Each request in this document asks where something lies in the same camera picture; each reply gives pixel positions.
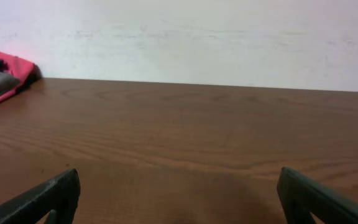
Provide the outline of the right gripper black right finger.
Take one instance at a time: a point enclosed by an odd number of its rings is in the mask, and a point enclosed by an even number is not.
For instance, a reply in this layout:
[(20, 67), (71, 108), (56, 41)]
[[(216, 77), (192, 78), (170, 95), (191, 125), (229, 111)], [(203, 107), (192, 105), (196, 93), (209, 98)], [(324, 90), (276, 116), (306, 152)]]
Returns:
[(358, 203), (289, 167), (281, 169), (277, 193), (290, 224), (314, 223), (313, 217), (323, 223), (358, 224)]

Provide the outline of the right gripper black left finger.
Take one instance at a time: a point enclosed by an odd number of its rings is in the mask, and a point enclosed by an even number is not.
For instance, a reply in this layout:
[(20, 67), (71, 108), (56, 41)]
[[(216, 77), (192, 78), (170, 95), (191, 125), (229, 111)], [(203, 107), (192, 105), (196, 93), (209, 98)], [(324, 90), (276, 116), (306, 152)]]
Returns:
[(0, 205), (0, 223), (73, 223), (81, 185), (76, 169), (35, 186)]

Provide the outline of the red folded garment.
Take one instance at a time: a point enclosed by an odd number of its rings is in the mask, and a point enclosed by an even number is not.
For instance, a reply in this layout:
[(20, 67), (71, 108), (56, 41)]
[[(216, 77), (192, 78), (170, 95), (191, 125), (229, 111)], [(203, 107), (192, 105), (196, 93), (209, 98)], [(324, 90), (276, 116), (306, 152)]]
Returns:
[(0, 96), (0, 103), (28, 88), (33, 82), (41, 78), (40, 70), (35, 63), (18, 56), (13, 56), (0, 52), (0, 60), (4, 61), (2, 72), (11, 74), (20, 80), (13, 90)]

